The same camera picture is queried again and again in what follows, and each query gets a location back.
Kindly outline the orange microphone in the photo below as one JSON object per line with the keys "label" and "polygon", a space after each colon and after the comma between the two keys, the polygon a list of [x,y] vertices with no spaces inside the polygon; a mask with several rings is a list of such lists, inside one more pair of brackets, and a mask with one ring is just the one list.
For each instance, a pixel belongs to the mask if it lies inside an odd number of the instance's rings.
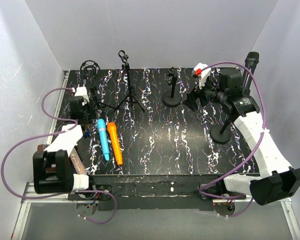
{"label": "orange microphone", "polygon": [[116,163],[118,166],[122,166],[123,165],[123,156],[122,156],[122,151],[121,151],[121,147],[120,147],[120,143],[119,143],[119,139],[118,139],[116,124],[114,122],[109,122],[107,125],[107,131],[110,135],[111,144],[113,147],[113,152],[114,152]]}

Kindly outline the small black tripod stand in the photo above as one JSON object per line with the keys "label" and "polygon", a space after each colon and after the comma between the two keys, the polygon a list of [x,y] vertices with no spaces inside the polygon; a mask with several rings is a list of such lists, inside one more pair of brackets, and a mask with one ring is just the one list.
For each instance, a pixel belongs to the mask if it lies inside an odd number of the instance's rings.
{"label": "small black tripod stand", "polygon": [[[88,87],[90,90],[90,87],[96,87],[97,90],[97,85],[96,81],[99,77],[99,70],[100,66],[98,63],[96,63],[94,60],[86,60],[84,61],[79,69],[80,76],[83,80],[86,80],[88,82]],[[103,108],[111,108],[113,110],[116,110],[115,107],[105,104],[101,101],[101,99],[98,98],[98,103],[99,103],[99,108],[98,109],[103,109]]]}

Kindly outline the tall black tripod stand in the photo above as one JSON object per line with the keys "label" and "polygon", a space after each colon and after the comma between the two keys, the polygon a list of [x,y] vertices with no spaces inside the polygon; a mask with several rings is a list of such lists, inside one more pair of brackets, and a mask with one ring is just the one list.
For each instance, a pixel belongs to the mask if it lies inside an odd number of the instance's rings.
{"label": "tall black tripod stand", "polygon": [[128,88],[128,93],[126,94],[125,98],[115,107],[115,109],[118,111],[121,105],[126,102],[131,104],[132,106],[134,104],[137,104],[142,112],[145,112],[144,107],[139,103],[139,101],[136,98],[136,93],[135,93],[135,87],[132,85],[131,80],[130,80],[130,64],[128,62],[129,56],[126,54],[124,50],[120,50],[118,52],[118,56],[120,57],[122,64],[122,70],[126,73],[126,79],[127,79],[127,88]]}

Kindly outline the round base stand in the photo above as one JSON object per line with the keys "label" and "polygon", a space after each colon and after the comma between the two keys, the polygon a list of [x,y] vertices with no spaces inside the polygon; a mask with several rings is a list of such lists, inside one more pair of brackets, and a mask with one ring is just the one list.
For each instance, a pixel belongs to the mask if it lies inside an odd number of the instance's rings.
{"label": "round base stand", "polygon": [[226,144],[230,141],[232,132],[229,125],[231,122],[231,118],[228,116],[223,124],[214,125],[209,130],[210,138],[214,143]]}
{"label": "round base stand", "polygon": [[181,104],[182,96],[179,92],[176,92],[176,84],[178,76],[176,74],[175,68],[169,68],[166,73],[166,76],[171,77],[168,81],[168,85],[171,86],[171,91],[166,91],[162,96],[162,102],[168,107],[177,107]]}

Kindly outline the black microphone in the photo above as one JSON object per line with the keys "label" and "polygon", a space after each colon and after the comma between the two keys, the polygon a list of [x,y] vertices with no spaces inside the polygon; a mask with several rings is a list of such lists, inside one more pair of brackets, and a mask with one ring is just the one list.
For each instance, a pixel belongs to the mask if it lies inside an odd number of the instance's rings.
{"label": "black microphone", "polygon": [[[257,67],[257,64],[259,63],[259,57],[260,54],[256,51],[251,51],[247,54],[244,66],[252,73],[254,74],[255,69]],[[252,78],[249,75],[249,73],[244,70],[242,75],[242,94],[244,96],[248,96],[250,94],[250,86],[252,83]]]}

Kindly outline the glitter silver microphone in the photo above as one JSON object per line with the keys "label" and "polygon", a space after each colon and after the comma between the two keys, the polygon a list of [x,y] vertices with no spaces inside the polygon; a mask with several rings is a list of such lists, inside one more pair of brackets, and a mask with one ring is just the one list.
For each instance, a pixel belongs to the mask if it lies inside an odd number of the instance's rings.
{"label": "glitter silver microphone", "polygon": [[73,164],[73,167],[75,169],[75,172],[78,174],[78,175],[86,175],[87,174],[87,171],[86,171],[86,168],[76,150],[76,148],[74,147],[72,149],[72,151],[70,152],[70,155],[69,155],[69,158]]}

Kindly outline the cyan microphone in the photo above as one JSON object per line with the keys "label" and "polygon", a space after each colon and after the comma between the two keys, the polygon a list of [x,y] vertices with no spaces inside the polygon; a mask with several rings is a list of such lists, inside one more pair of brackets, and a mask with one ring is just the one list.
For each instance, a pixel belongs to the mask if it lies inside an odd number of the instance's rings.
{"label": "cyan microphone", "polygon": [[110,160],[110,150],[106,132],[106,123],[102,118],[97,120],[97,130],[99,133],[102,154],[104,156],[105,161],[108,162]]}

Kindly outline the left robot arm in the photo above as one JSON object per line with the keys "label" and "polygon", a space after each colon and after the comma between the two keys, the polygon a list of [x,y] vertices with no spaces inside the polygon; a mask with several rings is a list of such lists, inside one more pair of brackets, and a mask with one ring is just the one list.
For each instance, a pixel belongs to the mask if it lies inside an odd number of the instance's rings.
{"label": "left robot arm", "polygon": [[79,191],[85,200],[96,196],[96,187],[87,174],[74,173],[71,152],[83,137],[77,121],[64,125],[55,140],[44,150],[33,154],[34,189],[38,194]]}

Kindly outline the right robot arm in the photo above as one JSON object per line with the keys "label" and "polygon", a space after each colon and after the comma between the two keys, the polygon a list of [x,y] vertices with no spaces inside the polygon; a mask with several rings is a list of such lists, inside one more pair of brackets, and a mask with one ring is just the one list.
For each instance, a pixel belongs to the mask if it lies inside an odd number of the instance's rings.
{"label": "right robot arm", "polygon": [[183,103],[193,111],[198,108],[196,100],[200,100],[202,106],[209,102],[220,104],[228,118],[224,124],[210,129],[210,138],[215,143],[227,143],[232,136],[229,125],[234,124],[251,148],[248,159],[254,157],[259,169],[259,176],[253,177],[239,174],[234,168],[201,186],[199,192],[210,197],[208,189],[222,182],[216,186],[217,195],[222,199],[238,193],[251,196],[263,206],[292,197],[300,187],[300,168],[293,168],[279,151],[265,127],[265,114],[243,87],[241,72],[236,68],[223,68],[214,81],[211,68],[199,63],[192,74],[199,83]]}

